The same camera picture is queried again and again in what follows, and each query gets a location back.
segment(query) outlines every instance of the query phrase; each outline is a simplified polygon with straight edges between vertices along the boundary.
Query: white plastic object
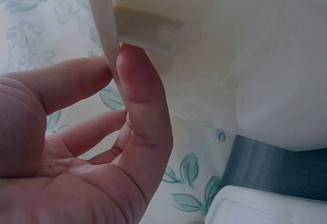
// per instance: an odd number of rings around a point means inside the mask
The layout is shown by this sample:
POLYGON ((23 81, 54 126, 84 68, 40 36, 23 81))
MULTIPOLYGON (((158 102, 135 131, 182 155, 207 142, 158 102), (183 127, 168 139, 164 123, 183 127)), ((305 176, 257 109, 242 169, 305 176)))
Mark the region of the white plastic object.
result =
POLYGON ((205 224, 325 224, 327 203, 226 186, 216 195, 205 224))
POLYGON ((170 55, 174 43, 160 36, 163 30, 178 34, 184 26, 179 20, 125 7, 114 9, 118 40, 148 51, 170 55))
POLYGON ((172 115, 294 151, 327 147, 327 0, 90 1, 108 4, 91 4, 100 36, 114 26, 98 24, 94 7, 185 23, 170 56, 145 45, 172 115))

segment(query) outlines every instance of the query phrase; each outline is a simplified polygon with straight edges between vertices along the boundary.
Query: white plastic box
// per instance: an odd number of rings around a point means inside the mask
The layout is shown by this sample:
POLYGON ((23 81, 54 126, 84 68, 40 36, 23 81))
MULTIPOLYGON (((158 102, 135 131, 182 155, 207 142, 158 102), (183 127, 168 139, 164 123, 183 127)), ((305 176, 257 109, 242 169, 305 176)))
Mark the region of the white plastic box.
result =
POLYGON ((216 195, 206 224, 325 224, 327 203, 226 186, 216 195))
POLYGON ((149 51, 173 115, 294 151, 327 147, 327 0, 89 1, 118 89, 123 41, 149 51))

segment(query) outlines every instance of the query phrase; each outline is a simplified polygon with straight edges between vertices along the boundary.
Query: floral tablecloth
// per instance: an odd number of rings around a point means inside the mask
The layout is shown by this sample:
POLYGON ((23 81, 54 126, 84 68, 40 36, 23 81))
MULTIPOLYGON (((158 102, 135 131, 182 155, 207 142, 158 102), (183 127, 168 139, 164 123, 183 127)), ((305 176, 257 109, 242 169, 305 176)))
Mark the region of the floral tablecloth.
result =
MULTIPOLYGON (((0 0, 2 73, 41 68, 60 61, 102 54, 87 0, 0 0)), ((114 84, 48 117, 47 133, 123 103, 114 84)), ((141 223, 202 223, 220 189, 234 135, 172 117, 174 149, 162 183, 141 223)), ((88 153, 113 144, 117 133, 88 153)))

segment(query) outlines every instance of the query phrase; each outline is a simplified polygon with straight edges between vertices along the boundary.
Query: flower pattern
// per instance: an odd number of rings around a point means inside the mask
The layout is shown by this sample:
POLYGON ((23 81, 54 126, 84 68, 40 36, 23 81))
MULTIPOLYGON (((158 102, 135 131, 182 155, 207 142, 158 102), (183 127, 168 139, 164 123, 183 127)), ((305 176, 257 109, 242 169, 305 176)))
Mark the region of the flower pattern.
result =
POLYGON ((16 72, 16 71, 22 71, 22 69, 18 66, 18 63, 16 62, 14 57, 9 57, 8 65, 7 67, 1 70, 1 74, 8 73, 8 72, 16 72))
POLYGON ((24 70, 30 70, 55 64, 55 57, 54 51, 40 51, 36 45, 31 45, 27 49, 27 55, 21 56, 18 63, 24 70))
POLYGON ((31 24, 27 20, 20 21, 18 26, 13 26, 7 31, 6 38, 10 40, 8 53, 10 54, 15 46, 23 50, 29 43, 43 43, 41 37, 43 31, 43 26, 31 24))
POLYGON ((28 12, 38 7, 47 0, 0 0, 0 4, 4 4, 4 11, 9 13, 28 12))
POLYGON ((58 23, 60 25, 68 23, 72 15, 82 10, 89 10, 87 0, 62 0, 55 7, 58 23))

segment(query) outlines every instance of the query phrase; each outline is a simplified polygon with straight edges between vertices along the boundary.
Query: blue leaf pattern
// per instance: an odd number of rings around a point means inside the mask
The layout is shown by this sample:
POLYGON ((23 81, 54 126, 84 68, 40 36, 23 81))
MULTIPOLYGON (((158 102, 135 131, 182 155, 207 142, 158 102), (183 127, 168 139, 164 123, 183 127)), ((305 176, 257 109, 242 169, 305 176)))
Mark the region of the blue leaf pattern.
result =
POLYGON ((38 7, 40 3, 47 0, 1 0, 0 3, 5 3, 4 11, 12 13, 28 12, 38 7))
POLYGON ((207 210, 210 208, 211 203, 213 202, 214 197, 216 196, 220 188, 220 179, 215 176, 211 177, 204 190, 204 201, 207 210))
POLYGON ((199 162, 195 154, 190 153, 185 156, 182 163, 180 164, 179 171, 182 180, 186 180, 189 186, 194 188, 193 183, 199 174, 199 162))
POLYGON ((46 130, 52 130, 60 119, 61 111, 56 111, 46 118, 46 130))
POLYGON ((102 102, 111 109, 119 110, 124 109, 123 101, 118 93, 112 87, 106 87, 100 91, 100 97, 102 102))
POLYGON ((184 182, 178 178, 174 172, 174 170, 167 166, 165 174, 163 176, 162 179, 163 182, 167 182, 167 183, 179 183, 179 184, 184 184, 184 182))
POLYGON ((173 194, 175 208, 185 212, 195 212, 202 209, 203 204, 189 194, 173 194))

